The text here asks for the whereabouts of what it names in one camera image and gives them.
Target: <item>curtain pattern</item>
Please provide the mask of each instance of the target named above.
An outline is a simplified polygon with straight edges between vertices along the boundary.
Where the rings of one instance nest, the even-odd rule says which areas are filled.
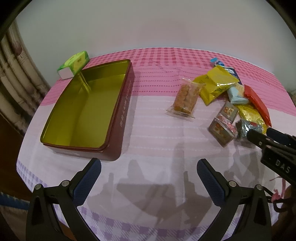
[[[21,134],[49,87],[25,51],[14,22],[0,41],[0,114]]]

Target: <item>red snack package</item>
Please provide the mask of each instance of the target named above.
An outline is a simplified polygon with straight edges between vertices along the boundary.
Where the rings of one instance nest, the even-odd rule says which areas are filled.
[[[271,121],[270,121],[268,109],[266,108],[266,106],[262,102],[262,100],[259,98],[259,96],[255,93],[255,91],[253,91],[253,89],[250,86],[245,85],[244,86],[244,95],[256,107],[259,114],[263,118],[265,124],[269,125],[271,127]]]

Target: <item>open container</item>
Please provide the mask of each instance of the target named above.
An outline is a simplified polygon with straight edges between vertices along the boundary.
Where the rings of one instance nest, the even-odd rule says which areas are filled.
[[[40,141],[58,153],[115,161],[133,81],[130,60],[81,70],[57,100]]]

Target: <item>pink tablecloth stripe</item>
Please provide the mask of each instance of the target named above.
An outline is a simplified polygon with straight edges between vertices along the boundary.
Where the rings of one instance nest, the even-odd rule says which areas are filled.
[[[296,116],[292,100],[273,74],[248,62],[218,53],[180,48],[127,50],[92,58],[85,68],[130,59],[135,71],[133,95],[175,96],[180,86],[178,80],[182,77],[193,79],[205,74],[212,68],[210,59],[213,57],[234,67],[243,84],[251,86],[268,108]],[[55,103],[69,81],[59,79],[41,105]]]

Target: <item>table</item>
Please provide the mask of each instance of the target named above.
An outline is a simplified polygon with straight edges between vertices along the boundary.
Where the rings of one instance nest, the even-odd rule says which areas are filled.
[[[276,77],[242,60],[203,50],[146,48],[92,58],[87,64],[130,59],[135,72],[123,151],[114,162],[102,162],[102,173],[83,206],[78,207],[101,240],[198,240],[219,211],[197,173],[206,158],[227,180],[241,186],[257,183],[281,192],[281,180],[260,163],[261,150],[232,141],[221,147],[207,127],[223,105],[216,100],[205,106],[198,99],[195,119],[166,114],[182,77],[193,79],[212,67],[218,57],[236,69],[243,84],[267,106],[273,128],[296,135],[296,108]],[[57,154],[40,143],[45,122],[70,80],[58,80],[44,98],[24,137],[17,171],[32,191],[37,183],[55,186],[70,180],[89,159]],[[65,223],[56,206],[59,219]],[[242,211],[239,207],[224,238],[229,237]],[[272,222],[277,219],[271,209]]]

